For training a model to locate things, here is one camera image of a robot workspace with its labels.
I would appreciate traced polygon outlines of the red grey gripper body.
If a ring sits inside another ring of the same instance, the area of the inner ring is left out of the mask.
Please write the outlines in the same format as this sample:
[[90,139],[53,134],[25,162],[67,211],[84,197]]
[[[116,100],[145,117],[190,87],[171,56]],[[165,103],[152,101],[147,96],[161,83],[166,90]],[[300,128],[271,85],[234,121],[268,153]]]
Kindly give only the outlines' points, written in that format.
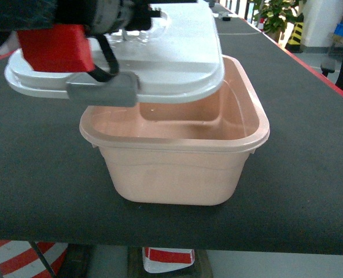
[[69,73],[70,100],[95,106],[133,107],[139,79],[120,72],[106,34],[147,31],[161,17],[152,1],[58,1],[50,28],[20,30],[24,59],[37,72]]

